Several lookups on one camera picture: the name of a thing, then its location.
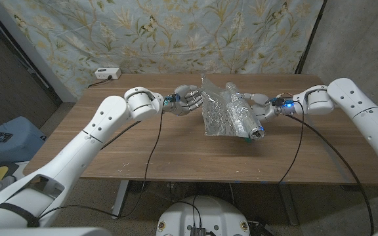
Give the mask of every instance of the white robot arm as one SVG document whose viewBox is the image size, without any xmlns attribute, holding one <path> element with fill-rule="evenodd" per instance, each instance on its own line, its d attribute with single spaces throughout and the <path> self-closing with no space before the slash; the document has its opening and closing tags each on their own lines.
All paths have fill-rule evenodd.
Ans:
<svg viewBox="0 0 378 236">
<path fill-rule="evenodd" d="M 183 96 L 196 88 L 184 85 L 177 90 Z M 51 225 L 58 211 L 38 221 L 37 217 L 65 203 L 78 178 L 120 126 L 130 118 L 143 121 L 159 114 L 164 104 L 167 104 L 164 111 L 186 115 L 202 103 L 201 97 L 192 95 L 181 101 L 165 101 L 162 95 L 137 87 L 128 90 L 124 98 L 107 97 L 90 123 L 52 161 L 0 192 L 0 228 Z"/>
<path fill-rule="evenodd" d="M 340 107 L 378 154 L 378 106 L 350 79 L 336 79 L 328 87 L 314 86 L 292 98 L 274 98 L 263 102 L 263 96 L 252 95 L 253 98 L 261 98 L 252 106 L 260 122 L 269 122 L 281 114 L 325 115 Z"/>
</svg>

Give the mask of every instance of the floral fabric backdrop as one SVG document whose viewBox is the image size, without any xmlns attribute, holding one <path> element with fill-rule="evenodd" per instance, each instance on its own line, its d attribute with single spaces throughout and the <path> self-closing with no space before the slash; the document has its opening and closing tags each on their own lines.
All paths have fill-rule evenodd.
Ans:
<svg viewBox="0 0 378 236">
<path fill-rule="evenodd" d="M 122 73 L 294 73 L 323 0 L 0 0 L 79 98 Z"/>
</svg>

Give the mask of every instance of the wire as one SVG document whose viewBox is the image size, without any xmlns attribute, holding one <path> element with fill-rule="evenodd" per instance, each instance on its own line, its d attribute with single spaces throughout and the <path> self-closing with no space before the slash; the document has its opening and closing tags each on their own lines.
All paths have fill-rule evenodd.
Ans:
<svg viewBox="0 0 378 236">
<path fill-rule="evenodd" d="M 175 203 L 184 203 L 184 204 L 187 204 L 187 205 L 191 205 L 192 206 L 192 209 L 196 209 L 196 211 L 198 212 L 198 216 L 199 216 L 199 228 L 202 226 L 202 221 L 201 221 L 201 213 L 200 211 L 198 210 L 198 208 L 194 205 L 194 204 L 190 204 L 190 203 L 187 203 L 187 202 L 184 202 L 184 201 L 177 201 Z"/>
<path fill-rule="evenodd" d="M 351 172 L 351 174 L 354 177 L 355 181 L 357 182 L 358 187 L 360 188 L 360 191 L 362 193 L 364 201 L 366 202 L 367 210 L 368 210 L 368 217 L 369 217 L 369 220 L 370 220 L 370 235 L 373 235 L 374 234 L 374 221 L 373 221 L 373 214 L 371 213 L 370 202 L 368 201 L 367 195 L 366 195 L 366 193 L 364 191 L 364 188 L 362 187 L 362 184 L 361 184 L 360 180 L 358 179 L 357 175 L 355 174 L 355 172 L 353 171 L 353 169 L 351 168 L 351 166 L 348 164 L 348 162 L 345 160 L 345 158 L 338 152 L 338 150 L 329 141 L 327 141 L 327 139 L 325 137 L 323 137 L 323 135 L 321 135 L 315 128 L 313 128 L 309 124 L 305 123 L 304 120 L 300 121 L 298 118 L 296 118 L 294 116 L 291 116 L 291 115 L 288 115 L 288 117 L 291 118 L 291 119 L 294 119 L 294 120 L 296 120 L 296 121 L 298 121 L 300 123 L 302 123 L 307 128 L 309 128 L 314 133 L 316 133 L 338 155 L 338 157 L 342 160 L 342 162 L 349 169 L 349 171 Z"/>
<path fill-rule="evenodd" d="M 192 213 L 193 213 L 193 215 L 194 215 L 194 227 L 196 227 L 195 226 L 195 210 L 194 210 L 194 208 L 195 208 L 195 199 L 196 199 L 196 197 L 198 196 L 198 193 L 196 193 L 195 194 L 195 197 L 194 197 L 194 200 L 192 201 Z M 201 214 L 199 215 L 199 227 L 201 227 Z"/>
<path fill-rule="evenodd" d="M 154 153 L 154 150 L 155 150 L 156 147 L 157 147 L 158 140 L 160 139 L 160 134 L 161 134 L 161 124 L 163 123 L 163 108 L 164 108 L 164 107 L 161 107 L 160 128 L 158 129 L 158 135 L 157 135 L 156 144 L 154 144 L 154 147 L 152 148 L 152 151 L 151 151 L 151 153 L 150 153 L 150 157 L 148 158 L 147 165 L 146 165 L 146 167 L 145 167 L 144 181 L 143 181 L 143 183 L 142 183 L 142 188 L 141 188 L 141 192 L 139 193 L 138 200 L 136 201 L 136 204 L 135 204 L 134 208 L 132 209 L 132 211 L 130 211 L 130 213 L 128 213 L 128 214 L 126 214 L 126 215 L 124 215 L 124 216 L 121 216 L 121 217 L 128 217 L 128 216 L 130 216 L 130 215 L 134 212 L 134 210 L 137 208 L 138 203 L 139 203 L 139 201 L 141 200 L 142 192 L 144 191 L 145 181 L 146 181 L 146 179 L 147 179 L 148 166 L 149 166 L 149 164 L 150 164 L 150 160 L 151 160 L 152 154 Z"/>
<path fill-rule="evenodd" d="M 137 121 L 137 122 L 133 123 L 132 125 L 129 125 L 126 129 L 122 130 L 122 132 L 120 132 L 118 135 L 116 135 L 114 138 L 112 138 L 109 142 L 104 144 L 103 147 L 100 150 L 103 150 L 105 147 L 107 147 L 109 144 L 111 144 L 113 141 L 115 141 L 117 138 L 119 138 L 123 133 L 127 132 L 130 128 L 134 127 L 135 125 L 137 125 L 140 122 L 141 121 Z"/>
<path fill-rule="evenodd" d="M 231 183 L 228 183 L 228 184 L 230 185 L 231 199 L 233 200 L 233 205 L 236 206 L 236 203 L 234 202 L 233 188 L 231 187 Z"/>
<path fill-rule="evenodd" d="M 47 214 L 51 213 L 52 211 L 54 210 L 58 210 L 58 209 L 62 209 L 62 208 L 72 208 L 72 207 L 76 207 L 76 208 L 86 208 L 86 209 L 89 209 L 89 210 L 95 210 L 97 212 L 101 212 L 101 213 L 105 213 L 105 214 L 108 214 L 109 216 L 115 216 L 115 217 L 121 217 L 121 216 L 118 216 L 118 215 L 115 215 L 115 214 L 112 214 L 110 212 L 106 212 L 104 210 L 100 210 L 100 209 L 97 209 L 97 208 L 94 208 L 94 207 L 91 207 L 91 206 L 83 206 L 83 205 L 66 205 L 66 206 L 58 206 L 58 207 L 55 207 L 53 209 L 50 209 L 48 211 L 46 211 L 45 213 L 43 213 L 42 215 L 40 215 L 39 217 L 36 218 L 36 221 L 39 221 L 40 219 L 42 219 L 44 216 L 46 216 Z"/>
<path fill-rule="evenodd" d="M 93 83 L 93 84 L 89 85 L 87 88 L 89 88 L 89 87 L 93 87 L 93 86 L 96 86 L 96 85 L 100 85 L 101 83 L 107 82 L 107 81 L 109 81 L 109 80 L 111 80 L 111 79 L 112 79 L 112 76 L 109 75 L 107 79 L 104 79 L 104 80 L 102 80 L 102 81 L 100 81 L 100 82 L 97 82 L 97 83 Z"/>
<path fill-rule="evenodd" d="M 120 134 L 118 134 L 114 139 L 118 138 L 119 136 L 121 136 L 124 132 L 128 131 L 130 128 L 134 127 L 136 124 L 138 124 L 140 121 L 137 121 L 135 123 L 133 123 L 131 126 L 127 127 L 125 130 L 123 130 Z M 51 213 L 52 211 L 54 210 L 58 210 L 58 209 L 62 209 L 62 208 L 86 208 L 86 209 L 89 209 L 89 210 L 95 210 L 97 212 L 101 212 L 101 213 L 105 213 L 109 216 L 114 216 L 116 218 L 124 218 L 124 217 L 128 217 L 130 216 L 134 210 L 137 208 L 138 204 L 139 204 L 139 201 L 141 200 L 141 196 L 142 196 L 142 192 L 144 191 L 144 185 L 145 185 L 145 181 L 146 181 L 146 177 L 147 177 L 147 171 L 148 171 L 148 165 L 150 164 L 150 160 L 151 160 L 151 156 L 154 152 L 154 150 L 156 149 L 157 147 L 157 144 L 158 144 L 158 140 L 160 138 L 160 134 L 161 134 L 161 124 L 163 122 L 163 108 L 161 108 L 161 117 L 160 117 L 160 127 L 159 127 L 159 130 L 158 130 L 158 136 L 157 136 L 157 140 L 156 140 L 156 144 L 154 144 L 154 147 L 150 153 L 150 157 L 148 158 L 148 161 L 147 161 L 147 165 L 146 165 L 146 168 L 145 168 L 145 173 L 144 173 L 144 181 L 142 183 L 142 188 L 141 188 L 141 192 L 139 194 L 139 197 L 138 197 L 138 200 L 136 201 L 136 204 L 135 206 L 133 207 L 132 211 L 130 211 L 130 213 L 124 215 L 124 216 L 120 216 L 120 215 L 115 215 L 115 214 L 112 214 L 110 212 L 106 212 L 104 210 L 100 210 L 100 209 L 97 209 L 97 208 L 94 208 L 94 207 L 91 207 L 91 206 L 83 206 L 83 205 L 66 205 L 66 206 L 58 206 L 58 207 L 55 207 L 53 209 L 50 209 L 48 211 L 46 211 L 45 213 L 43 213 L 42 215 L 40 215 L 39 217 L 36 218 L 36 221 L 38 222 L 40 219 L 42 219 L 42 217 L 46 216 L 47 214 Z M 108 142 L 106 145 L 104 145 L 102 147 L 105 148 L 108 144 L 112 143 L 113 141 L 110 140 L 110 142 Z"/>
<path fill-rule="evenodd" d="M 284 176 L 282 176 L 281 180 L 278 182 L 278 185 L 281 184 L 282 180 L 287 176 L 289 170 L 291 170 L 291 167 L 293 167 L 294 162 L 295 162 L 295 160 L 296 160 L 296 158 L 297 158 L 297 155 L 299 154 L 299 151 L 300 151 L 301 141 L 303 140 L 303 130 L 304 130 L 305 110 L 303 109 L 303 105 L 302 105 L 300 102 L 298 102 L 298 101 L 294 101 L 294 102 L 300 104 L 300 106 L 301 106 L 301 110 L 303 111 L 303 122 L 302 122 L 302 125 L 301 125 L 300 142 L 299 142 L 299 147 L 297 148 L 297 152 L 295 153 L 295 156 L 294 156 L 293 162 L 292 162 L 291 165 L 289 166 L 287 172 L 284 174 Z"/>
</svg>

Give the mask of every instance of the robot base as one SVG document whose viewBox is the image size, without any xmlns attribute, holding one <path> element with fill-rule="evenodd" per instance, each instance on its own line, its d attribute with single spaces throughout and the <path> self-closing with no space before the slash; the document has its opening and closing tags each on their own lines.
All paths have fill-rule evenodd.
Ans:
<svg viewBox="0 0 378 236">
<path fill-rule="evenodd" d="M 182 201 L 192 204 L 193 200 L 194 197 L 189 197 Z M 191 236 L 199 235 L 200 232 L 205 232 L 206 235 L 222 236 L 248 236 L 250 234 L 245 216 L 230 203 L 216 197 L 200 195 L 196 197 L 194 205 L 201 214 L 201 227 L 200 217 L 196 209 L 194 209 L 196 225 L 196 228 L 194 228 L 192 206 L 177 202 L 161 215 L 156 235 Z"/>
</svg>

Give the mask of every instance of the table top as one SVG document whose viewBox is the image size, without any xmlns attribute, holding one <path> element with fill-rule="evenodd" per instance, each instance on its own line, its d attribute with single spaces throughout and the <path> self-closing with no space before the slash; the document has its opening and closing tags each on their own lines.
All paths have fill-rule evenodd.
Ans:
<svg viewBox="0 0 378 236">
<path fill-rule="evenodd" d="M 269 97 L 283 92 L 296 94 L 322 84 L 315 75 L 207 77 L 219 87 L 231 81 L 240 92 L 259 92 Z M 31 173 L 55 157 L 88 124 L 105 97 L 123 96 L 133 87 L 146 87 L 165 96 L 179 85 L 200 86 L 201 77 L 123 74 L 118 80 L 87 89 L 24 172 Z M 127 131 L 103 149 L 81 177 L 143 180 L 146 162 L 158 135 L 159 119 L 160 115 L 157 115 Z M 344 155 L 363 184 L 378 184 L 378 158 L 342 110 L 336 109 L 324 116 L 306 116 L 305 121 L 317 128 Z M 125 124 L 114 135 L 131 123 Z M 166 113 L 147 180 L 276 183 L 294 158 L 301 124 L 281 115 L 262 125 L 265 137 L 246 142 L 238 137 L 206 136 L 201 109 L 182 117 Z M 284 181 L 296 184 L 355 183 L 338 156 L 306 127 L 297 160 Z"/>
</svg>

